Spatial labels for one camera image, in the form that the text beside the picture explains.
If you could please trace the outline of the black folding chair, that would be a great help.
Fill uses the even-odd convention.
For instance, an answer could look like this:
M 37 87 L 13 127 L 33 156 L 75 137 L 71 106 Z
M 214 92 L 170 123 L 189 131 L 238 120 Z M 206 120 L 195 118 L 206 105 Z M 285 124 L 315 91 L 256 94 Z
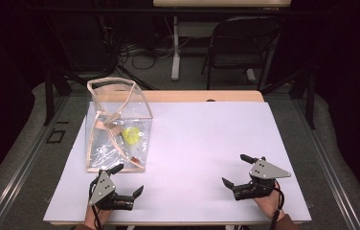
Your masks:
M 217 24 L 201 70 L 204 73 L 208 68 L 207 89 L 211 88 L 213 69 L 260 69 L 260 90 L 272 46 L 281 31 L 282 20 L 271 16 L 235 16 Z

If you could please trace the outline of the person's right hand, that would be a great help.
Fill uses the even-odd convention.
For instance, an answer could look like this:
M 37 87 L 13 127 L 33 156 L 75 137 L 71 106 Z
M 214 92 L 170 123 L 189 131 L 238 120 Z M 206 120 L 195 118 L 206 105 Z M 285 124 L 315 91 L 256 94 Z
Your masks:
M 275 183 L 275 189 L 269 196 L 255 198 L 254 201 L 260 208 L 260 210 L 269 218 L 273 219 L 275 214 L 278 214 L 278 218 L 284 215 L 284 211 L 280 208 L 281 194 L 279 183 Z

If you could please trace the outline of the person's left hand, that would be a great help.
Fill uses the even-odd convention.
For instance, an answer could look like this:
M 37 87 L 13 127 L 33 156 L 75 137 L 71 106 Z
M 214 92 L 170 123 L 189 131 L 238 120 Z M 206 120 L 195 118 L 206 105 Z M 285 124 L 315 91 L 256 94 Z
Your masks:
M 88 206 L 83 224 L 97 230 L 108 222 L 111 215 L 112 210 L 99 210 L 96 206 Z

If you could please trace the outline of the yellow shuttlecock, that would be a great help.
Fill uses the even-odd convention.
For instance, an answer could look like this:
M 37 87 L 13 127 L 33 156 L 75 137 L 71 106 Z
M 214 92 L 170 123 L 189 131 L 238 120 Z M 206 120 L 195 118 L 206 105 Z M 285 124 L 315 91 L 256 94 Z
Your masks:
M 143 133 L 137 127 L 132 126 L 124 129 L 122 136 L 129 145 L 134 145 L 143 137 Z

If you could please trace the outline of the white desk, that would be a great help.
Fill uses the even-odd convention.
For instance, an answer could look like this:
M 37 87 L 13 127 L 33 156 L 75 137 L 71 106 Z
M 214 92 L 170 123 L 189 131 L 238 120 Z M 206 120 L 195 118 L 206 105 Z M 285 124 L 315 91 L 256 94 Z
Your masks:
M 228 8 L 254 8 L 254 9 L 278 9 L 288 8 L 291 0 L 153 0 L 153 6 L 169 10 L 183 10 L 189 8 L 214 8 L 225 10 Z M 183 37 L 209 37 L 214 29 L 215 23 L 209 22 L 183 22 L 177 16 L 173 17 L 173 60 L 171 79 L 178 81 L 180 78 L 180 43 Z

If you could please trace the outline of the clear plastic bag beige trim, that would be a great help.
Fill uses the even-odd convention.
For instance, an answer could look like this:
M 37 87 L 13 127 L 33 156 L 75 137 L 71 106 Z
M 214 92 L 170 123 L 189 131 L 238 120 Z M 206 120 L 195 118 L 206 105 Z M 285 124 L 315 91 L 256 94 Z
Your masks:
M 124 165 L 126 172 L 146 167 L 153 115 L 142 89 L 133 80 L 107 77 L 87 82 L 90 93 L 85 120 L 86 168 L 89 172 Z M 143 137 L 129 145 L 122 136 L 137 127 Z

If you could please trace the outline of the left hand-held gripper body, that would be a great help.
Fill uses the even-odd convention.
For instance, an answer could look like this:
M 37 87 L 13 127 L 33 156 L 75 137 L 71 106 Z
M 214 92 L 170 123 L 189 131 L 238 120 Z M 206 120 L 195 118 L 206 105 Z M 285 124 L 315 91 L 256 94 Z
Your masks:
M 101 171 L 96 178 L 95 187 L 90 191 L 89 205 L 99 210 L 132 210 L 134 197 L 118 195 L 116 185 L 108 171 Z

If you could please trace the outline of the black metal stand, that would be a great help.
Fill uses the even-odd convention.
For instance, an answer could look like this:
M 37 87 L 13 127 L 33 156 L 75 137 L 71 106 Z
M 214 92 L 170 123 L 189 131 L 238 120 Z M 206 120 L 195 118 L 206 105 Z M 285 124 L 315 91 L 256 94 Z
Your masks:
M 290 90 L 290 97 L 292 99 L 299 99 L 306 93 L 305 96 L 305 119 L 309 126 L 314 129 L 314 100 L 315 100 L 315 84 L 316 77 L 310 68 L 300 70 Z
M 46 98 L 46 120 L 47 126 L 55 115 L 54 89 L 63 97 L 69 96 L 72 89 L 68 84 L 69 72 L 64 67 L 50 68 L 45 75 L 45 98 Z

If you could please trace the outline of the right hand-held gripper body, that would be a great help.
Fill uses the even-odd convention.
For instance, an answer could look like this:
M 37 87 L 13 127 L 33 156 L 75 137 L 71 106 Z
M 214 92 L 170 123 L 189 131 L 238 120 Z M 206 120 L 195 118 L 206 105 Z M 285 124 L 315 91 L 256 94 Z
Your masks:
M 256 164 L 249 171 L 251 181 L 243 185 L 235 185 L 232 190 L 236 200 L 260 198 L 269 196 L 275 189 L 278 178 L 290 177 L 291 173 L 266 161 L 264 157 L 258 158 Z

